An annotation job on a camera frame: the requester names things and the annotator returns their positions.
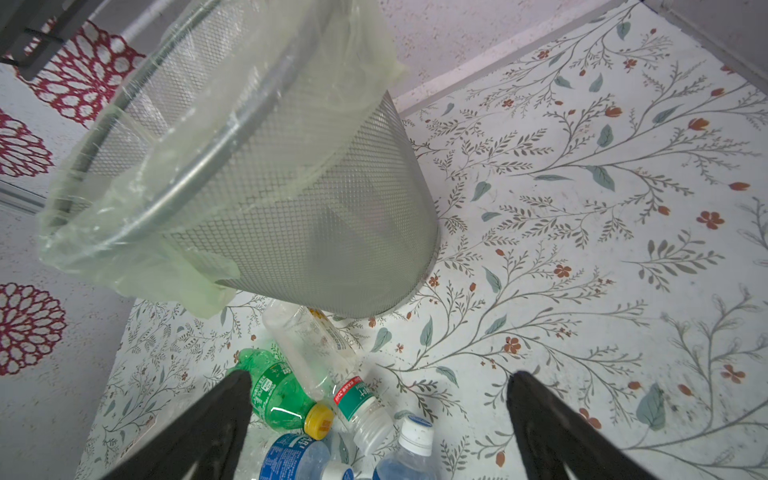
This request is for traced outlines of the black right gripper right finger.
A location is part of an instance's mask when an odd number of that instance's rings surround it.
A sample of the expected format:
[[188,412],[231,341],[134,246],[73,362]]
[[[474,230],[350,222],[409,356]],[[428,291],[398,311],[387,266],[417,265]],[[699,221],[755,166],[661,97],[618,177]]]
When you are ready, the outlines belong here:
[[529,479],[652,479],[527,371],[508,377],[506,406]]

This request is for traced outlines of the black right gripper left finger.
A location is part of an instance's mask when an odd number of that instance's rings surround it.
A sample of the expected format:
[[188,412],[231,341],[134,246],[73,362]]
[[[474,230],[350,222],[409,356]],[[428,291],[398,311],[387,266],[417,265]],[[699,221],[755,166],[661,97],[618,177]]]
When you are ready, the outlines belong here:
[[251,376],[236,370],[106,473],[106,479],[232,479],[252,414]]

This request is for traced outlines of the clear bottle blue label white cap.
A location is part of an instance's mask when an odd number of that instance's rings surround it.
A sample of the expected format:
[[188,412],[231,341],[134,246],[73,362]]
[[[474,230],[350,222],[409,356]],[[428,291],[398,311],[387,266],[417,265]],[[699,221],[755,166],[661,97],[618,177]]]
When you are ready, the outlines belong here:
[[438,473],[432,460],[433,425],[413,414],[403,418],[398,435],[398,448],[380,460],[373,470],[373,480],[436,480]]

